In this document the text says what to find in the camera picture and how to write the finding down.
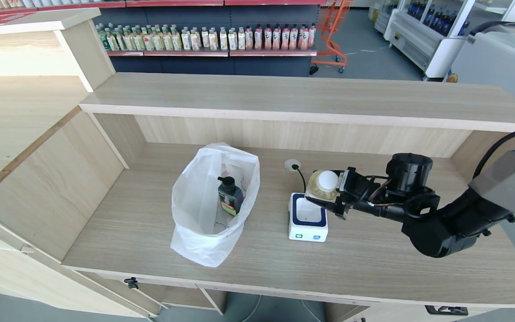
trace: counter top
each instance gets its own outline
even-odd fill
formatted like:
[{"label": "counter top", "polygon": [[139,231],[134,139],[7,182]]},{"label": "counter top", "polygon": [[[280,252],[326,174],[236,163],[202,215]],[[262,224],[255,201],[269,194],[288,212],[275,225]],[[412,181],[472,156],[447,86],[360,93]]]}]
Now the counter top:
[{"label": "counter top", "polygon": [[[217,268],[202,267],[170,249],[172,185],[199,146],[147,143],[90,218],[63,265],[138,279],[161,277],[243,292],[284,291],[354,300],[411,304],[515,307],[515,249],[495,226],[492,236],[446,258],[418,253],[401,224],[351,211],[328,216],[325,243],[288,239],[288,198],[302,190],[283,163],[299,159],[308,179],[314,169],[357,167],[384,175],[390,156],[245,148],[258,155],[261,185],[243,233]],[[427,185],[441,206],[466,189],[450,159],[434,159]]]},{"label": "counter top", "polygon": [[515,131],[497,86],[273,76],[116,73],[87,112]]},{"label": "counter top", "polygon": [[8,15],[8,22],[0,22],[0,34],[65,30],[100,14],[98,8],[81,8]]}]

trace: checkout counter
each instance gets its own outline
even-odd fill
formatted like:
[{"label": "checkout counter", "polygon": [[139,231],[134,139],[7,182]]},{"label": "checkout counter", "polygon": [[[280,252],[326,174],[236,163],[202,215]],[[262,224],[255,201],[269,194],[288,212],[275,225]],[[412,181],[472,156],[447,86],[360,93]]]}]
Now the checkout counter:
[{"label": "checkout counter", "polygon": [[[434,160],[427,185],[443,206],[466,189],[488,147],[515,131],[511,94],[490,85],[114,73],[89,22],[98,9],[60,13],[63,29],[0,26],[0,53],[6,37],[43,32],[58,45],[29,40],[37,50],[21,47],[25,55],[70,66],[0,71],[0,93],[12,93],[0,95],[0,248],[14,250],[0,251],[0,263],[25,261],[0,265],[0,292],[128,316],[171,306],[223,314],[227,292],[322,301],[328,322],[441,322],[515,308],[515,248],[499,226],[440,259],[418,253],[397,222],[353,211],[345,222],[329,216],[325,243],[291,241],[288,198],[302,183],[284,167],[295,158],[306,176],[348,166],[384,175],[393,153],[420,153]],[[64,35],[77,27],[85,37]],[[261,186],[232,253],[208,268],[170,249],[170,194],[196,151],[220,141],[259,157]],[[514,148],[508,141],[491,161]],[[45,278],[2,280],[29,279],[33,267]],[[78,298],[43,287],[55,280]],[[431,314],[431,306],[468,313]]]}]

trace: orange shopping cart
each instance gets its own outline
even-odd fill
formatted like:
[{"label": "orange shopping cart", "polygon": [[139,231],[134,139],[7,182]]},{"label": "orange shopping cart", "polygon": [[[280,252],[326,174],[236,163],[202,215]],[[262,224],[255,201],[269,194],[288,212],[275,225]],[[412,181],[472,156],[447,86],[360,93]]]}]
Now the orange shopping cart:
[{"label": "orange shopping cart", "polygon": [[318,30],[321,31],[321,39],[325,43],[325,51],[318,51],[317,57],[327,57],[335,55],[335,61],[317,60],[311,61],[313,64],[341,66],[339,73],[345,71],[347,66],[347,55],[341,52],[339,43],[331,40],[333,34],[339,30],[345,15],[353,0],[327,0],[327,6],[321,8]]}]

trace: plastic bag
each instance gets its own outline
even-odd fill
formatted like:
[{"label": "plastic bag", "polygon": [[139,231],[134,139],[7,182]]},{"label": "plastic bag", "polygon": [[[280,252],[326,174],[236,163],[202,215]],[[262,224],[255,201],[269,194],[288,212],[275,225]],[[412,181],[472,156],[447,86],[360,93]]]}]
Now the plastic bag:
[{"label": "plastic bag", "polygon": [[[237,216],[219,203],[218,177],[233,177],[245,199]],[[259,159],[225,143],[207,145],[186,166],[172,187],[176,223],[170,247],[190,261],[218,267],[241,236],[258,195]]]}]

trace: floor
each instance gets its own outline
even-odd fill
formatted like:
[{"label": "floor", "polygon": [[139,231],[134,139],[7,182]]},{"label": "floor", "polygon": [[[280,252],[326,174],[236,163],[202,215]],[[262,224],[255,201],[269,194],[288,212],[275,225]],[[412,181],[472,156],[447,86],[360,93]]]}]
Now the floor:
[{"label": "floor", "polygon": [[[345,72],[338,73],[338,67],[319,64],[319,71],[313,77],[333,77],[346,79],[385,79],[420,81],[422,71],[397,49],[389,48],[385,41],[368,20],[367,10],[352,9],[347,13],[339,32],[334,36],[349,61]],[[317,48],[323,48],[317,37]],[[171,308],[163,310],[156,322],[241,322],[254,309],[258,300],[256,295],[230,293],[227,309],[222,317],[216,312],[188,308]],[[309,302],[306,304],[321,321],[323,304]],[[22,298],[0,295],[0,321],[13,322],[139,322],[141,318],[124,318],[106,314],[90,314],[71,310],[57,309],[52,306]],[[481,316],[468,318],[466,322],[507,322],[515,321],[515,309],[501,309]],[[262,300],[247,322],[316,322],[299,300],[278,297],[262,297]]]},{"label": "floor", "polygon": [[[345,16],[333,40],[347,54],[347,67],[342,74],[339,67],[319,66],[313,77],[344,79],[413,80],[421,81],[423,72],[395,47],[389,48],[388,41],[376,31],[368,19],[368,10],[351,9]],[[316,37],[318,51],[326,51],[321,37]],[[335,61],[335,56],[319,57],[324,61]]]}]

